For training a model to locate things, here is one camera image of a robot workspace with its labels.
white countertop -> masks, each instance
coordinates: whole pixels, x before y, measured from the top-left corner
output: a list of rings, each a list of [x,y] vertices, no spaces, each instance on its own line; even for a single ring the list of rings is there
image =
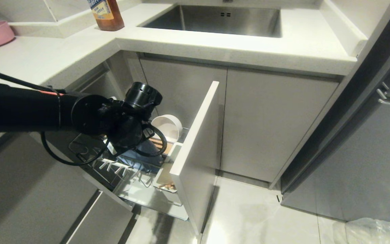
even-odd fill
[[[16,37],[0,47],[0,72],[64,88],[119,50],[338,75],[349,74],[356,63],[318,9],[282,8],[282,38],[137,27],[172,7],[143,3],[128,9],[122,12],[126,26],[116,32],[95,25],[65,39]]]

sauce bottle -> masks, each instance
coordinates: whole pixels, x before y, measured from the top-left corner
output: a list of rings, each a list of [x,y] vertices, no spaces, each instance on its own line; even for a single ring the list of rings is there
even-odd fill
[[[124,27],[116,0],[88,0],[88,3],[101,30],[117,31]]]

robotic arm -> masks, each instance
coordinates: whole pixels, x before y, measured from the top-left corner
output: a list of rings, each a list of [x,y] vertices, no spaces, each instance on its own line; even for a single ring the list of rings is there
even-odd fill
[[[117,151],[115,156],[130,149],[143,156],[157,156],[166,149],[164,135],[149,123],[153,109],[162,100],[161,94],[149,85],[133,83],[126,99],[118,101],[99,95],[41,87],[4,74],[0,74],[0,78],[37,89],[0,84],[0,132],[40,131],[45,149],[60,162],[79,165],[53,154],[46,143],[45,131],[71,130],[89,136],[106,135],[107,144],[111,142]],[[160,151],[149,154],[136,149],[155,133],[164,145]],[[96,158],[106,150],[106,146]]]

wall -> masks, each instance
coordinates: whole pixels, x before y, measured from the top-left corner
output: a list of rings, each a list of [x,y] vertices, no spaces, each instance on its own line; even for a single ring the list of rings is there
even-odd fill
[[[117,2],[120,11],[125,11],[141,3],[141,0],[117,0]],[[0,0],[0,20],[57,22],[88,9],[87,0]]]
[[[390,0],[332,0],[349,20],[370,37],[390,4]]]
[[[55,21],[43,0],[0,0],[0,20],[9,22]]]

kitchen sink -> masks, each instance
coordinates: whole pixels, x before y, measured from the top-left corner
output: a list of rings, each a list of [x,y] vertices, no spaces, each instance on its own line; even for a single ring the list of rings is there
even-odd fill
[[[146,28],[281,37],[280,10],[178,5]]]

